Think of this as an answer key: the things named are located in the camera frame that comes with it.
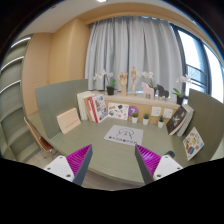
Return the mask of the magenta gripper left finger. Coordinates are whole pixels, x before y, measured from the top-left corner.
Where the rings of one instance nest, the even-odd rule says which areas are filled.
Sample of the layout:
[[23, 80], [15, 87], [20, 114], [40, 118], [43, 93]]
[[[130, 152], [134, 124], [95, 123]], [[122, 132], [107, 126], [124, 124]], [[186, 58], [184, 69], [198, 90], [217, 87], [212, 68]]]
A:
[[81, 186], [92, 154], [92, 145], [87, 145], [67, 157], [58, 156], [44, 170]]

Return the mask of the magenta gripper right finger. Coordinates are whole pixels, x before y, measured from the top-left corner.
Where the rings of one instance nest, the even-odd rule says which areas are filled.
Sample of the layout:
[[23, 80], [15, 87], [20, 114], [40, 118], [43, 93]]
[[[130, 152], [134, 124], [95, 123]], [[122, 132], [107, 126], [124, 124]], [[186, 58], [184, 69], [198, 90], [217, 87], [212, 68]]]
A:
[[182, 169], [169, 154], [159, 156], [155, 152], [135, 145], [135, 156], [145, 184], [152, 183]]

